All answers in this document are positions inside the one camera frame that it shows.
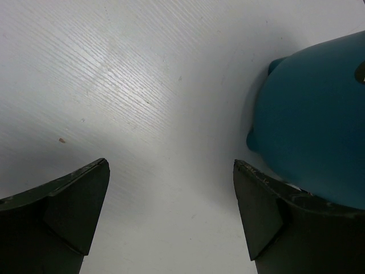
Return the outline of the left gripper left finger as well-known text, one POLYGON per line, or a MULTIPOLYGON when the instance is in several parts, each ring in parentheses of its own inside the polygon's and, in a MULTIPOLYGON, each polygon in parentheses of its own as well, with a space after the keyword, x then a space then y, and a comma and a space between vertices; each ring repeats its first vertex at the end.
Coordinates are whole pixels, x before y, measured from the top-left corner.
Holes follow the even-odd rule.
POLYGON ((79 273, 110 180, 100 158, 1 199, 1 273, 79 273))

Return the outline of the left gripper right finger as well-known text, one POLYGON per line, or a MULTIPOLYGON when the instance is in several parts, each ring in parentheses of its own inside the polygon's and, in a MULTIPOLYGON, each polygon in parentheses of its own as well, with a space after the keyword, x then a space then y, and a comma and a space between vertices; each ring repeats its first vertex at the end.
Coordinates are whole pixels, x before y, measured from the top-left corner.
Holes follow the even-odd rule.
POLYGON ((363 273, 364 211, 279 182, 236 160, 233 183, 258 273, 363 273))

